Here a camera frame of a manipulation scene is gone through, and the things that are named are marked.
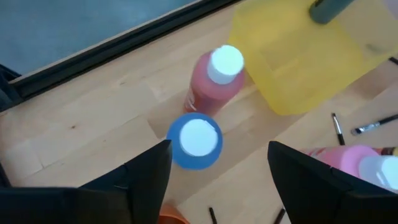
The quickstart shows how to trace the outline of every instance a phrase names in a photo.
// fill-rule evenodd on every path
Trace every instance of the wooden tabletop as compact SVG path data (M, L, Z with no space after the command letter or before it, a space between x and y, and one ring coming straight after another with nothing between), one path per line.
M225 43L232 8L5 111L0 161L15 186L80 186L165 137L182 112L198 57ZM347 144L398 146L398 123L354 137L357 125L398 112L398 66L385 62L318 108L271 111L250 78L215 117L224 133L220 159L193 172L172 167L166 199L192 223L270 223L281 206L267 163L276 139L296 149L338 145L338 114Z

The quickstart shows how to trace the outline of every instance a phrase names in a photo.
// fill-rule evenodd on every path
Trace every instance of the dark green object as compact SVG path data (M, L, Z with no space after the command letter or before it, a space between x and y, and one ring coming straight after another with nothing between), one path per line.
M310 17L319 24L327 24L354 0L317 0L310 8Z

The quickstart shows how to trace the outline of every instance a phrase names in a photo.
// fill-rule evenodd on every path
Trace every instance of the light wood surface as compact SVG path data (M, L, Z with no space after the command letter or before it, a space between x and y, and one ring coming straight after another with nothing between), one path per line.
M4 112L0 161L12 184L79 186L157 144L181 115L194 63L226 42L231 18L225 9ZM247 78L215 117L225 141L220 159L200 172L173 165L166 200L194 224L210 223L208 206L219 223L270 223L281 206L267 163L270 140L336 146L335 112L347 144L398 146L398 123L349 134L398 112L397 99L398 67L390 62L295 116L272 112Z

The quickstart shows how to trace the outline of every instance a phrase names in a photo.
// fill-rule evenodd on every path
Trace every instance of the paint bottle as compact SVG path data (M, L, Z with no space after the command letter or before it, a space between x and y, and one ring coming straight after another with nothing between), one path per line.
M213 165L223 148L223 135L213 118L187 113L169 127L166 139L172 141L173 161L186 170L203 170Z
M398 157L367 156L359 163L359 178L391 191L398 191Z
M313 150L308 155L358 178L359 163L365 157L380 156L373 148L362 145L325 147Z
M185 112L216 114L244 84L244 59L235 47L223 45L202 55L185 99Z
M320 24L327 24L354 0L316 0L310 7L310 17Z
M384 147L375 149L382 156L398 156L397 147Z

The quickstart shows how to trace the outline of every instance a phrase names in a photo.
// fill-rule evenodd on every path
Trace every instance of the orange object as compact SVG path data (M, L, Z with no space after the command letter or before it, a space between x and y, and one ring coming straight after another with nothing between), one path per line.
M188 220L172 205L164 204L160 209L157 224L190 224Z

